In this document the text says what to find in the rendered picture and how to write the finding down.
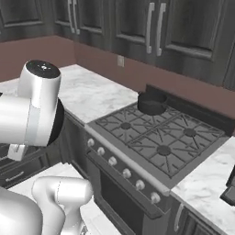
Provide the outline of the black countertop appliance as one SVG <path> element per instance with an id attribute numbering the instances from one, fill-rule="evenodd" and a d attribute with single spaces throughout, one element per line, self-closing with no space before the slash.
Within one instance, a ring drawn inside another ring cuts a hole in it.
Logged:
<path id="1" fill-rule="evenodd" d="M 232 173 L 226 183 L 226 190 L 222 193 L 220 198 L 228 203 L 230 206 L 235 207 L 235 174 Z"/>

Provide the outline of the dark grey pot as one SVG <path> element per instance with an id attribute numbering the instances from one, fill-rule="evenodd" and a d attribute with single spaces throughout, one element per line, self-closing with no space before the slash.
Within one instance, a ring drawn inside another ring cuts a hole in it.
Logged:
<path id="1" fill-rule="evenodd" d="M 157 116 L 165 112 L 167 96 L 157 93 L 139 93 L 138 110 L 149 116 Z"/>

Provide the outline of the dark base cupboard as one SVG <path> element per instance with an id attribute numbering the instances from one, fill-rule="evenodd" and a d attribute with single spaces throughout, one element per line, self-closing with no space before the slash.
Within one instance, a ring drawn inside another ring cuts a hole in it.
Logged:
<path id="1" fill-rule="evenodd" d="M 83 178 L 88 179 L 85 149 L 84 123 L 66 111 L 61 132 L 62 156 Z"/>

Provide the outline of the dark oven door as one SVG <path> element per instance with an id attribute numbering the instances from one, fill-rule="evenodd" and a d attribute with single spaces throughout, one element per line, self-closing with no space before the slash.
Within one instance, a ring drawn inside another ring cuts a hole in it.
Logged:
<path id="1" fill-rule="evenodd" d="M 86 154 L 95 202 L 121 235 L 164 235 L 163 213 L 106 162 Z"/>

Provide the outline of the grey stove with oven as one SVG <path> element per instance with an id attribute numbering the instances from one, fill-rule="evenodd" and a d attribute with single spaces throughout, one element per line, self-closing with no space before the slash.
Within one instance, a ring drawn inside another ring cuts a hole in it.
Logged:
<path id="1" fill-rule="evenodd" d="M 86 144 L 89 139 L 95 141 L 86 153 L 93 151 L 96 159 L 104 160 L 135 189 L 138 180 L 144 182 L 145 187 L 136 190 L 161 210 L 166 235 L 172 189 L 232 136 L 235 118 L 152 86 L 143 93 L 166 95 L 165 112 L 146 115 L 138 110 L 137 100 L 86 124 Z M 104 155 L 97 154 L 99 147 L 105 149 Z M 116 165 L 108 163 L 110 157 L 116 158 Z M 124 169 L 131 171 L 129 179 L 123 177 Z M 157 204 L 151 202 L 153 192 L 161 198 Z"/>

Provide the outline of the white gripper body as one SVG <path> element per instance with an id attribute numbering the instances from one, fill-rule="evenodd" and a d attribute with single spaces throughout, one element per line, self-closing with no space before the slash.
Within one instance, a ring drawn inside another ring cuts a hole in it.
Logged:
<path id="1" fill-rule="evenodd" d="M 7 157 L 10 160 L 20 162 L 26 152 L 26 145 L 10 144 Z"/>

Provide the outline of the dark wood cupboard door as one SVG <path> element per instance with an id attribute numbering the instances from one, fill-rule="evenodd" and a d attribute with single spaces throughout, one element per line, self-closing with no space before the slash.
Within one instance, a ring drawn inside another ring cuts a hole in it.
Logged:
<path id="1" fill-rule="evenodd" d="M 110 0 L 76 0 L 78 41 L 110 50 Z"/>
<path id="2" fill-rule="evenodd" d="M 224 56 L 228 0 L 169 0 L 162 21 L 162 55 L 156 66 L 209 82 Z"/>
<path id="3" fill-rule="evenodd" d="M 112 0 L 111 48 L 118 55 L 138 61 L 149 62 L 152 56 L 146 53 L 146 22 L 149 2 L 156 0 Z"/>
<path id="4" fill-rule="evenodd" d="M 0 42 L 53 34 L 51 0 L 0 0 Z"/>
<path id="5" fill-rule="evenodd" d="M 231 35 L 231 43 L 229 45 L 229 57 L 227 62 L 227 69 L 225 72 L 223 87 L 235 91 L 235 0 L 229 0 L 229 29 Z"/>
<path id="6" fill-rule="evenodd" d="M 67 0 L 52 0 L 54 32 L 57 36 L 72 39 L 68 18 Z"/>

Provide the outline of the dark base cupboard door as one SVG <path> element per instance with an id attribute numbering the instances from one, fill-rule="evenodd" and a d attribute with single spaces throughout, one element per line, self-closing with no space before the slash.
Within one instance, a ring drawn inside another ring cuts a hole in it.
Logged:
<path id="1" fill-rule="evenodd" d="M 171 199 L 171 212 L 166 235 L 219 235 L 191 207 L 173 196 Z M 179 230 L 174 232 L 174 220 L 181 203 L 185 207 L 180 217 Z"/>

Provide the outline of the dark drawer front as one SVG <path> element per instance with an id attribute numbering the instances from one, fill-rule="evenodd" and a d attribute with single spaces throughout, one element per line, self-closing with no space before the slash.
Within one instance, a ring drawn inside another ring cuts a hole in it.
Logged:
<path id="1" fill-rule="evenodd" d="M 25 159 L 21 162 L 0 158 L 0 186 L 9 188 L 17 185 L 60 161 L 61 154 L 55 144 L 52 144 L 48 148 L 30 147 Z M 24 174 L 11 182 L 6 182 L 6 178 L 10 178 L 21 172 L 24 172 Z"/>

